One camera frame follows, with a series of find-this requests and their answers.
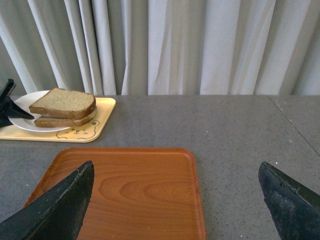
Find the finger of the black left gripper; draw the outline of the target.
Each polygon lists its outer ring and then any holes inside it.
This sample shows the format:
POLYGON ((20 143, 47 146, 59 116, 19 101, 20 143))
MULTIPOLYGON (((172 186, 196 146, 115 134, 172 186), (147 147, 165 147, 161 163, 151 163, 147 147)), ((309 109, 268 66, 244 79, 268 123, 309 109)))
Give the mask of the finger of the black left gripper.
POLYGON ((15 89, 16 83, 13 79, 8 79, 5 87, 0 91, 0 109, 4 110, 7 107, 11 100, 11 93, 15 89))
POLYGON ((34 117, 16 105, 10 97, 6 96, 0 99, 0 127, 12 125, 9 118, 22 118, 33 120, 34 117))

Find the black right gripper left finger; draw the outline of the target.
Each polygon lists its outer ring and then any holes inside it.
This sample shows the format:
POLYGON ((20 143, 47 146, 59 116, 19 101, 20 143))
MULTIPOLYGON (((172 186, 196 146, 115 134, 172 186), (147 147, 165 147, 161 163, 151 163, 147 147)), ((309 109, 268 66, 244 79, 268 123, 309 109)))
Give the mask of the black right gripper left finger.
POLYGON ((75 240, 92 196, 95 168, 88 160, 0 224, 2 240, 75 240))

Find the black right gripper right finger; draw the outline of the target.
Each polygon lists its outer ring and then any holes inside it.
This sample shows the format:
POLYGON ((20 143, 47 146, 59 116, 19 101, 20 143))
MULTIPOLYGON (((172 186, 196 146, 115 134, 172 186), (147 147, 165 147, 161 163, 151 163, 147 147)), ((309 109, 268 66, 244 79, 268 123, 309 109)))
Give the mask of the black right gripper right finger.
POLYGON ((258 180, 282 240, 320 238, 319 194, 265 161, 259 167, 258 180))

